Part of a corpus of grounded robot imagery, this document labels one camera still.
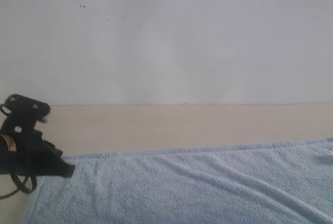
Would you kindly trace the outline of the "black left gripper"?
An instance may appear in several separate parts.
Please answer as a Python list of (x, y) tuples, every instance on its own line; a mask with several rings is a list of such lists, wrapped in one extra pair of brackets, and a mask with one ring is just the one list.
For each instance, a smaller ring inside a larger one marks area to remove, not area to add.
[(1, 134), (1, 174), (14, 172), (36, 176), (71, 178), (75, 165), (61, 159), (62, 151), (51, 142), (35, 135), (23, 141), (19, 134)]

